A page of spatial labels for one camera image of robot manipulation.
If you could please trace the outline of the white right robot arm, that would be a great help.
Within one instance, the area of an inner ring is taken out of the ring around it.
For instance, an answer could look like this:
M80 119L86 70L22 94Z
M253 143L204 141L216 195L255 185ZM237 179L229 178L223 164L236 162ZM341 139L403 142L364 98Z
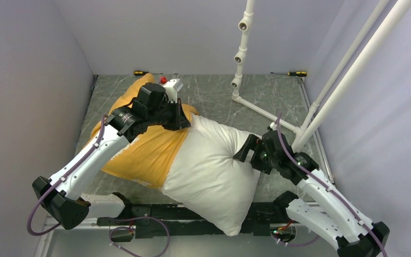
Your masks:
M250 134L233 159L248 162L267 175L279 172L322 208L318 211L295 193L286 191L273 201L276 220L301 223L327 241L339 256L387 255L388 226L373 222L354 207L308 154L292 150L281 132L269 130L261 137Z

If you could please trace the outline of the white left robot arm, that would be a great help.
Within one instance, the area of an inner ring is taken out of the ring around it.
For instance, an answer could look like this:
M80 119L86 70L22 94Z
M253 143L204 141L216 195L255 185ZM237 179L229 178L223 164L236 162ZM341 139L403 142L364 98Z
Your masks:
M148 82L129 103L103 117L91 142L66 166L49 178L38 177L32 187L42 206L66 230L89 218L112 218L120 225L132 218L131 203L120 194L90 195L85 188L118 152L150 126L179 131L190 127L178 92L183 84L171 79L159 85Z

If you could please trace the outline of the white pillow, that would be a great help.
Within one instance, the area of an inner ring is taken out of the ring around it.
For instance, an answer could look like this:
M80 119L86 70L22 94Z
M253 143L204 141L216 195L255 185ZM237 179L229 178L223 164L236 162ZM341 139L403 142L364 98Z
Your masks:
M199 115L191 124L161 191L236 236L260 177L249 163L233 159L250 133Z

